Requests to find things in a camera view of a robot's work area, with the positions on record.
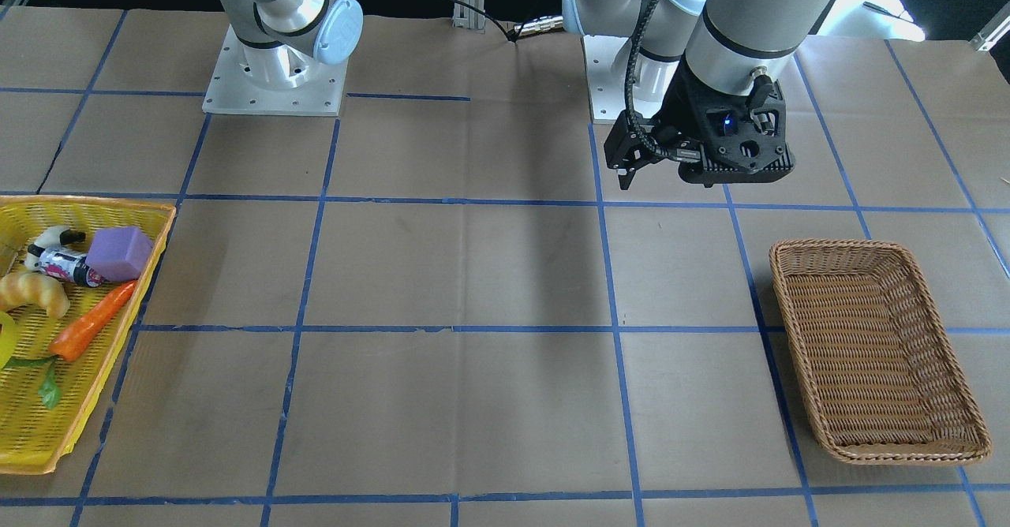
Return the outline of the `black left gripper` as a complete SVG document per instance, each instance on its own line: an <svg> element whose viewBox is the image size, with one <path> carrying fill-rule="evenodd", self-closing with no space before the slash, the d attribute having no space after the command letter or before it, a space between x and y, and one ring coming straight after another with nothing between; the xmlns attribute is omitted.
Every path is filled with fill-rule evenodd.
<svg viewBox="0 0 1010 527"><path fill-rule="evenodd" d="M771 183L790 174L796 161L786 141L785 95L778 81L758 77L744 95L719 92L679 63L664 101L661 124L700 145L699 163L679 164L682 181Z"/></svg>

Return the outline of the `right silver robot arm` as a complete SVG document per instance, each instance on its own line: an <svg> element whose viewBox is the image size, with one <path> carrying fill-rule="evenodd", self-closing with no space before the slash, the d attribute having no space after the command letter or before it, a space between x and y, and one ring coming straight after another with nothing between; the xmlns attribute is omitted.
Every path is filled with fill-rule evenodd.
<svg viewBox="0 0 1010 527"><path fill-rule="evenodd" d="M340 93L363 34L356 0L219 0L237 40L225 67L270 92Z"/></svg>

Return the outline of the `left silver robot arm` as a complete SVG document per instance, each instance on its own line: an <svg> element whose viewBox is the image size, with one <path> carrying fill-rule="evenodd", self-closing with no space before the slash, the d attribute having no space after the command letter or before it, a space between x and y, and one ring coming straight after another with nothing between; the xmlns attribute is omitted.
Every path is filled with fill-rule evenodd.
<svg viewBox="0 0 1010 527"><path fill-rule="evenodd" d="M621 38L604 142L621 189L671 161L684 182L772 183L796 161L780 72L833 0L562 0L566 31Z"/></svg>

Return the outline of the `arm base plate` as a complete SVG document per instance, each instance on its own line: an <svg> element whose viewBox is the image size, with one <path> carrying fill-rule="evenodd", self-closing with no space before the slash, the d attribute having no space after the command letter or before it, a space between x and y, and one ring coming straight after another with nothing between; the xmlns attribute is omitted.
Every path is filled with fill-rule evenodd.
<svg viewBox="0 0 1010 527"><path fill-rule="evenodd" d="M228 28L202 102L206 114L337 118L349 62L327 65L288 46L252 48Z"/></svg>
<svg viewBox="0 0 1010 527"><path fill-rule="evenodd" d="M629 38L582 36L585 81L590 93L590 113L595 125L613 124L624 110L624 82L627 77ZM660 109L678 61L656 61L643 56L636 64L634 109L647 118Z"/></svg>

